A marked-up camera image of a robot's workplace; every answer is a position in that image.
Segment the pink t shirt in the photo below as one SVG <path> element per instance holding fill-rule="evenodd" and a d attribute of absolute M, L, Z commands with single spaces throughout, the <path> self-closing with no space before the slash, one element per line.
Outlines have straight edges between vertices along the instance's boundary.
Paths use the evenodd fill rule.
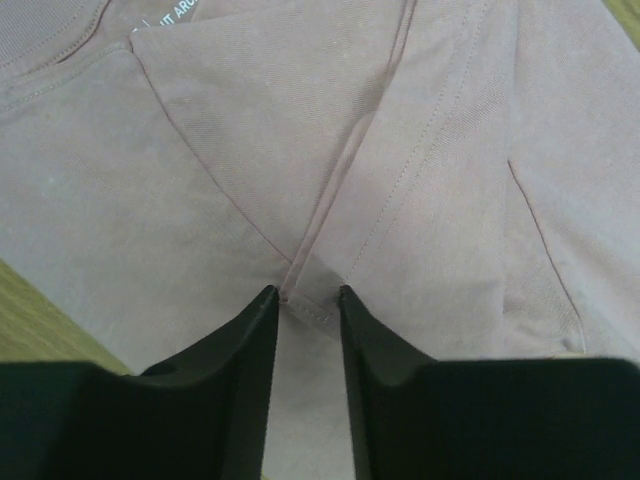
<path fill-rule="evenodd" d="M 5 1 L 1 257 L 133 371 L 283 302 L 272 479 L 354 475 L 339 288 L 444 359 L 639 356 L 600 1 Z"/>

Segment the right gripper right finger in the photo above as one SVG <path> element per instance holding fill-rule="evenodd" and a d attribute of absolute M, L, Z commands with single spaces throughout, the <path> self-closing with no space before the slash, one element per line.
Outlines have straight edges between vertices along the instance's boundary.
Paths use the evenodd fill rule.
<path fill-rule="evenodd" d="M 436 360 L 339 296 L 360 479 L 635 479 L 639 368 L 615 358 Z"/>

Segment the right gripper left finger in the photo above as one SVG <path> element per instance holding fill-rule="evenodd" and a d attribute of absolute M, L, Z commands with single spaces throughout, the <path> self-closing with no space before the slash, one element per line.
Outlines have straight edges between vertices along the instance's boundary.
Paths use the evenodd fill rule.
<path fill-rule="evenodd" d="M 138 375 L 89 362 L 1 367 L 5 479 L 257 479 L 278 292 Z"/>

